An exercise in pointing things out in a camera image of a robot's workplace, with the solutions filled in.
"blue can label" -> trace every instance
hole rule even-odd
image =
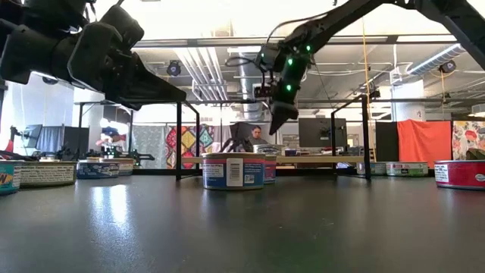
[[[11,193],[20,187],[20,169],[14,165],[0,165],[0,194]]]
[[[206,159],[204,185],[209,187],[256,187],[264,184],[264,159]]]
[[[79,163],[77,167],[77,178],[112,178],[117,177],[120,172],[118,163]]]

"black curtain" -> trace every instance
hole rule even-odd
[[[379,162],[399,161],[397,122],[376,122],[376,153]]]

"cable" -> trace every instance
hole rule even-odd
[[[234,61],[234,60],[243,60],[243,62],[239,62],[237,64],[231,64],[231,61]],[[241,57],[241,56],[229,57],[224,63],[224,65],[227,67],[239,67],[241,65],[246,65],[246,64],[254,64],[261,72],[264,71],[262,67],[259,64],[256,64],[254,60],[246,57]]]
[[[317,72],[319,73],[318,78],[320,79],[321,85],[324,88],[325,94],[327,95],[327,99],[330,101],[330,96],[328,95],[327,88],[325,87],[324,80],[322,80],[322,78],[321,78],[320,71],[318,70],[318,66],[315,65],[315,68],[317,69]],[[330,103],[330,107],[332,107],[332,111],[335,111],[335,108],[333,107],[332,103]]]
[[[284,25],[287,25],[287,24],[292,24],[292,23],[298,23],[298,22],[301,22],[301,21],[304,21],[304,20],[311,20],[311,19],[315,19],[317,17],[322,17],[322,16],[325,16],[327,15],[329,12],[331,12],[333,9],[329,10],[329,11],[325,11],[324,13],[321,13],[321,14],[317,14],[317,15],[313,15],[313,16],[310,16],[310,17],[306,17],[306,18],[301,18],[301,19],[295,19],[295,20],[288,20],[288,21],[284,21],[280,24],[278,24],[277,26],[275,26],[275,28],[273,28],[273,30],[270,32],[270,34],[268,35],[267,39],[266,39],[266,43],[265,44],[268,44],[270,42],[270,39],[271,39],[271,36],[273,36],[273,33],[279,29],[280,27],[284,26]]]
[[[443,76],[443,72],[442,72],[442,71],[441,71],[441,75],[435,75],[435,74],[433,74],[433,72],[431,72],[431,71],[430,71],[430,74],[431,74],[433,77],[437,77],[437,78],[440,78],[440,79],[441,79],[441,78],[443,78],[443,79],[444,79],[444,78],[447,78],[447,77],[449,77],[449,76],[453,75],[455,72],[456,72],[456,71],[453,71],[452,73],[450,73],[450,74],[448,74],[448,75],[446,75],[446,76]]]
[[[374,162],[377,162],[377,154],[376,148],[374,146],[374,129],[372,128],[372,111],[371,111],[371,85],[369,82],[369,71],[368,71],[368,62],[367,62],[367,43],[365,40],[365,21],[362,18],[362,44],[364,46],[364,63],[365,63],[365,86],[367,87],[367,112],[368,112],[368,120],[365,122],[369,122],[369,128],[371,129],[371,148],[374,154]]]

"tin can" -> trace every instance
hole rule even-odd
[[[264,163],[264,183],[274,184],[276,182],[276,159],[275,155],[266,155]]]
[[[116,178],[119,172],[119,163],[80,161],[77,164],[78,179]]]
[[[21,164],[18,161],[0,161],[0,196],[16,193],[20,188]]]
[[[386,175],[386,162],[371,162],[372,175]],[[365,163],[357,163],[357,174],[365,174]]]
[[[133,158],[101,158],[100,162],[118,163],[120,165],[119,175],[128,176],[133,174]]]
[[[22,162],[22,187],[67,186],[76,183],[77,162]]]
[[[427,162],[386,162],[386,172],[389,176],[426,177]]]
[[[250,152],[209,153],[202,156],[204,188],[255,190],[264,186],[265,155]]]
[[[254,153],[264,153],[265,155],[282,155],[282,148],[283,146],[274,144],[258,144],[252,146]]]
[[[434,177],[438,187],[485,190],[485,160],[438,161]]]

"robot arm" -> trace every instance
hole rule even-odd
[[[312,64],[313,54],[324,47],[333,35],[382,4],[415,9],[442,23],[485,69],[485,20],[466,0],[348,0],[322,18],[300,25],[276,46],[261,48],[256,63],[266,71],[280,73],[280,79],[271,92],[273,120],[270,134],[289,118],[297,119],[298,110],[293,102],[305,70]]]
[[[0,76],[27,84],[35,71],[136,110],[184,101],[184,91],[149,72],[131,52],[144,34],[138,22],[116,4],[89,23],[83,13],[94,2],[0,0]]]

